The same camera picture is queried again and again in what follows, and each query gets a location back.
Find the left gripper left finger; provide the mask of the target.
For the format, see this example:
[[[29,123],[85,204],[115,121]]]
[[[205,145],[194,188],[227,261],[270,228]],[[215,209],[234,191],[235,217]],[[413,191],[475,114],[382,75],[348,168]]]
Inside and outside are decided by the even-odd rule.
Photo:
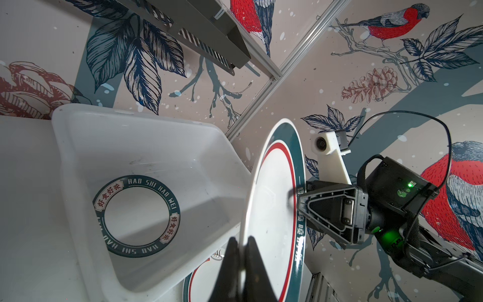
[[[235,237],[231,237],[225,251],[215,286],[209,302],[236,302],[239,298],[238,278],[240,276],[240,249]]]

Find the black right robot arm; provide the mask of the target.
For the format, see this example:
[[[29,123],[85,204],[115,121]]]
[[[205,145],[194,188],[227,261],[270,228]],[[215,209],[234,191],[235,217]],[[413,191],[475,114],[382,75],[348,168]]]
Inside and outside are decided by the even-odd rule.
[[[356,184],[312,181],[298,197],[298,211],[309,227],[342,247],[360,245],[373,235],[400,268],[436,281],[463,296],[482,301],[482,262],[439,239],[419,223],[419,214],[440,189],[398,162],[379,154],[380,164]]]

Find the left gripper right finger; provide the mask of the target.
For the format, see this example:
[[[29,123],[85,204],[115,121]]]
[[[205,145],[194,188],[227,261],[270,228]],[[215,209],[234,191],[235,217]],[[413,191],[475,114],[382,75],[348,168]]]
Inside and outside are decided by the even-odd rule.
[[[242,272],[245,280],[242,283],[241,301],[276,302],[274,290],[265,270],[259,248],[253,236],[248,238],[241,258]]]

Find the green red rimmed white plate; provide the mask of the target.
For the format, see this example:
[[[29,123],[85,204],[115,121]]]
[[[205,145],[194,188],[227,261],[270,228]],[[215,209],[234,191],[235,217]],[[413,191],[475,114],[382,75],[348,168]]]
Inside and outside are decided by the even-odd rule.
[[[303,149],[293,122],[278,121],[252,170],[240,240],[253,237],[277,301],[298,301],[306,245],[306,219],[298,194],[306,186]]]

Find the green ring lettered plate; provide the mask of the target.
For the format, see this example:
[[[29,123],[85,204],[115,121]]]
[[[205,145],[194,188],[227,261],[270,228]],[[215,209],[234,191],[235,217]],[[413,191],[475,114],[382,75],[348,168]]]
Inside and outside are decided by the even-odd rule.
[[[93,199],[104,243],[121,257],[150,257],[165,249],[181,226],[181,207],[163,182],[143,175],[122,176]]]

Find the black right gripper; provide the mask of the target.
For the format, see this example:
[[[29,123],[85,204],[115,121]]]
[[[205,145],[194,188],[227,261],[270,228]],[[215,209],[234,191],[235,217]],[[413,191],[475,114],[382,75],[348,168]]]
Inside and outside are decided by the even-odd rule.
[[[338,244],[361,244],[365,234],[381,228],[381,209],[361,188],[326,181],[308,181],[298,196],[298,211],[309,226]]]

